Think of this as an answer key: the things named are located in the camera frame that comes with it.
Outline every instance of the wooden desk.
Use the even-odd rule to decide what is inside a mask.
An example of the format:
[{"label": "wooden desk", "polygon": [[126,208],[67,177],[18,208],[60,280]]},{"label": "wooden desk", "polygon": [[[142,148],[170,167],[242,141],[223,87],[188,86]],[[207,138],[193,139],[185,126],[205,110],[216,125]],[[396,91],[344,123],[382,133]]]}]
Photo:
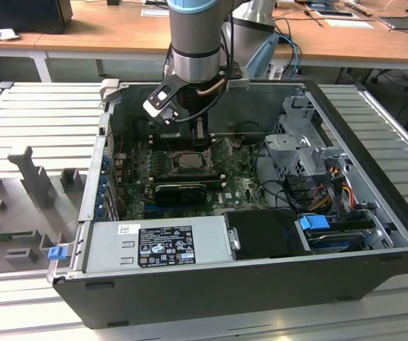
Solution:
[{"label": "wooden desk", "polygon": [[[363,5],[382,9],[389,0],[363,0]],[[341,9],[348,10],[343,4]],[[105,1],[72,1],[73,19],[62,35],[21,34],[22,39],[0,43],[0,55],[34,59],[43,82],[50,82],[48,58],[95,60],[164,60],[170,43],[169,18],[140,16],[141,4],[107,6]],[[394,0],[386,11],[368,11],[378,16],[406,16],[408,1]],[[304,7],[276,10],[275,16],[308,18]],[[302,49],[302,65],[408,69],[408,33],[388,31],[379,21],[374,29],[335,28],[321,20],[290,20],[294,41]],[[284,20],[277,22],[287,32]],[[291,56],[288,45],[279,45],[275,63],[285,65]]]},{"label": "wooden desk", "polygon": [[41,37],[41,33],[17,33],[19,39],[1,40],[0,49],[7,50],[35,50],[35,43]]},{"label": "wooden desk", "polygon": [[140,16],[141,4],[107,6],[72,1],[73,18],[62,35],[42,35],[38,50],[73,50],[166,54],[169,18]]},{"label": "wooden desk", "polygon": [[[363,5],[373,9],[382,9],[389,0],[363,1]],[[338,4],[343,10],[350,10],[343,4]],[[303,6],[294,5],[294,9],[299,11],[285,14],[285,11],[274,12],[274,16],[281,18],[309,18],[303,13]],[[408,1],[395,0],[386,11],[368,11],[374,14],[373,18],[379,16],[407,16]],[[355,11],[360,17],[359,20],[369,20]],[[317,13],[313,13],[314,18],[321,18]],[[320,27],[316,21],[294,21],[290,20],[290,28],[294,42],[302,49],[302,64],[322,65],[322,66],[357,66],[365,67],[372,65],[372,68],[383,65],[384,68],[408,68],[408,32],[389,31],[389,28],[380,21],[368,21],[374,28],[341,28],[331,27],[325,20],[319,20],[324,26]],[[287,33],[285,20],[277,21],[282,32]],[[291,49],[288,45],[280,46],[276,50],[275,57],[278,59],[290,58]]]}]

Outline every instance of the blue plastic clip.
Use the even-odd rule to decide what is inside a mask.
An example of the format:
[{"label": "blue plastic clip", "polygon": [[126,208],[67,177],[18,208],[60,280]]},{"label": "blue plastic clip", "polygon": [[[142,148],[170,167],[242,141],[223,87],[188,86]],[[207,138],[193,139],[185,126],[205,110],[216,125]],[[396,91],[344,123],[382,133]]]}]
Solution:
[{"label": "blue plastic clip", "polygon": [[48,253],[50,261],[62,261],[67,258],[68,247],[51,247]]},{"label": "blue plastic clip", "polygon": [[324,215],[306,215],[299,222],[303,230],[330,228],[329,222]]}]

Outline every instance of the white desk leg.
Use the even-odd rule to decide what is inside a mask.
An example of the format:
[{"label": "white desk leg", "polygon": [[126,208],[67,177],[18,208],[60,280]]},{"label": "white desk leg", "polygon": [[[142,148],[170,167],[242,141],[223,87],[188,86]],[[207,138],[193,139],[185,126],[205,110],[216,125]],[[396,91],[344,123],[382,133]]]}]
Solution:
[{"label": "white desk leg", "polygon": [[104,65],[103,65],[103,60],[97,59],[97,70],[98,70],[98,76],[104,77],[106,73],[104,72]]},{"label": "white desk leg", "polygon": [[46,63],[46,59],[42,58],[34,58],[36,65],[36,70],[38,71],[38,74],[40,75],[41,82],[52,82],[50,79],[50,74],[48,70],[48,64]]},{"label": "white desk leg", "polygon": [[40,75],[41,82],[52,82],[48,70],[48,64],[46,60],[48,59],[45,51],[32,51],[30,57],[33,59],[36,65],[36,70]]}]

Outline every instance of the power supply label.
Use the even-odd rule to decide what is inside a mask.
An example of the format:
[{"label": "power supply label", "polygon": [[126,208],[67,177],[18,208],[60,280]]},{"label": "power supply label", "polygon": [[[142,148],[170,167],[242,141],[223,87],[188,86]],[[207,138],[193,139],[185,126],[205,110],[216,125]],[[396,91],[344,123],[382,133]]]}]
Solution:
[{"label": "power supply label", "polygon": [[141,268],[196,263],[191,226],[139,229],[138,245]]}]

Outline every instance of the floor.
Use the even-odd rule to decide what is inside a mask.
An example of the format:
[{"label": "floor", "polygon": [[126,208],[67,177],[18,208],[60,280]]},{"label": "floor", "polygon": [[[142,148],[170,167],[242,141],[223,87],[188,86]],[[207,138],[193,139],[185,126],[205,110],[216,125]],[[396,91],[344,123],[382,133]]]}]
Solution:
[{"label": "floor", "polygon": [[[48,61],[50,74],[54,82],[101,82],[94,60],[52,59]],[[105,60],[106,77],[121,80],[159,80],[162,62]],[[302,75],[296,80],[313,79],[320,84],[334,84],[339,74],[338,67],[303,67]],[[35,64],[28,58],[0,57],[0,82],[40,82]],[[393,115],[397,113],[408,98],[408,77],[403,71],[390,71],[380,76],[377,83],[369,80],[365,83],[369,92],[386,110]],[[408,119],[408,106],[399,117],[404,124]]]}]

